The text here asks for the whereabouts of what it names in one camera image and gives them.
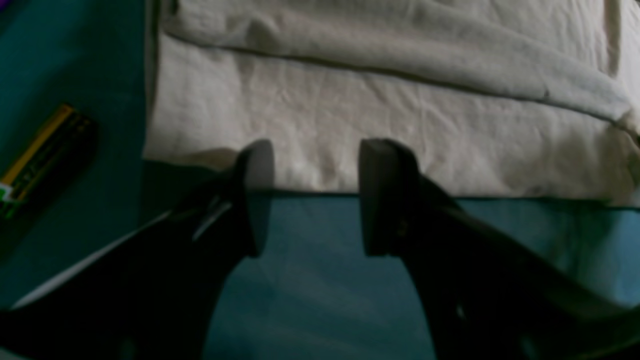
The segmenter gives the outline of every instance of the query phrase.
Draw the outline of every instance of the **white towel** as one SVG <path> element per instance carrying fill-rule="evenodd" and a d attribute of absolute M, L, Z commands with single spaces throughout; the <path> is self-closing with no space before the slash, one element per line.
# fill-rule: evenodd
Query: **white towel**
<path fill-rule="evenodd" d="M 454 195 L 632 204 L 633 0 L 173 5 L 147 158 L 222 168 L 270 138 L 279 188 L 353 192 L 359 139 L 391 137 Z"/>

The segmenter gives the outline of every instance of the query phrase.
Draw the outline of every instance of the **folded cloth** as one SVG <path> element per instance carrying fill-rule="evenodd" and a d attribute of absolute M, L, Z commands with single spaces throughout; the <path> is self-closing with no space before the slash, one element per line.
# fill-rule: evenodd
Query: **folded cloth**
<path fill-rule="evenodd" d="M 221 168 L 259 137 L 276 184 L 356 190 L 361 138 L 458 196 L 630 204 L 633 0 L 179 0 L 160 11 L 145 156 Z"/>

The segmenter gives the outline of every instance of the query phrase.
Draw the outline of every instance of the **teal surface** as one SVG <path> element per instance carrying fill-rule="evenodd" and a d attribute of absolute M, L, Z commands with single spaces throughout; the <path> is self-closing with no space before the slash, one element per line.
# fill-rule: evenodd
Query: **teal surface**
<path fill-rule="evenodd" d="M 210 176 L 140 160 L 143 14 L 143 1 L 130 0 L 15 0 L 0 13 L 0 168 L 62 101 L 101 125 L 93 165 L 0 263 L 0 307 Z M 592 290 L 624 304 L 640 302 L 635 211 L 558 200 L 461 203 Z M 358 216 L 355 197 L 279 197 L 264 256 L 243 261 L 225 286 L 206 354 L 433 355 L 408 275 L 396 259 L 364 257 Z"/>
<path fill-rule="evenodd" d="M 101 126 L 96 161 L 2 265 L 2 304 L 138 224 L 143 16 L 121 0 L 20 0 L 0 13 L 0 168 L 63 101 Z"/>

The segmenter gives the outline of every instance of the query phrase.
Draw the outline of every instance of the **white cloth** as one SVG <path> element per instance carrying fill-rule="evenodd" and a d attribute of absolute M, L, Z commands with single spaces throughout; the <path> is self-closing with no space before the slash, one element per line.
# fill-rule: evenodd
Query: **white cloth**
<path fill-rule="evenodd" d="M 409 145 L 457 196 L 633 204 L 633 0 L 179 0 L 159 12 L 145 156 L 356 191 L 361 138 Z"/>

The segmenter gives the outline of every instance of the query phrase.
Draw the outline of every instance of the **battery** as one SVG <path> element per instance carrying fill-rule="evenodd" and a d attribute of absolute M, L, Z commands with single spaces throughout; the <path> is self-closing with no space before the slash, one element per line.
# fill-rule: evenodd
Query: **battery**
<path fill-rule="evenodd" d="M 26 204 L 56 191 L 92 154 L 98 125 L 62 104 L 40 126 L 26 150 L 0 178 L 0 219 L 13 218 Z"/>

